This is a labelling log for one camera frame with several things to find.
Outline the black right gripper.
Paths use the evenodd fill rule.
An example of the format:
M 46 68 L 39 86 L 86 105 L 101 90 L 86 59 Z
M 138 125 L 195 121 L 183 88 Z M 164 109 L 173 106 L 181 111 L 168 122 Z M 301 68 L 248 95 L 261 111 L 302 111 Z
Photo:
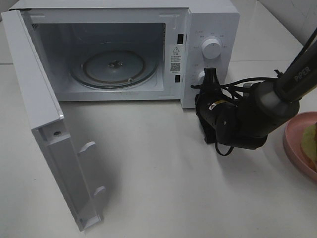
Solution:
M 198 87 L 195 96 L 196 114 L 199 118 L 207 144 L 237 144 L 237 107 L 219 88 L 209 87 L 217 84 L 216 68 L 204 69 L 203 85 Z

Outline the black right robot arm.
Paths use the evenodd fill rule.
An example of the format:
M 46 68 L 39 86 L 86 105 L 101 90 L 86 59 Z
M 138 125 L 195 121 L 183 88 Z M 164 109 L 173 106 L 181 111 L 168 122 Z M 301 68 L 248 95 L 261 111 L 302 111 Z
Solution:
M 205 68 L 195 96 L 195 111 L 207 144 L 255 150 L 293 118 L 300 100 L 317 86 L 317 33 L 313 32 L 285 72 L 221 85 L 215 68 Z

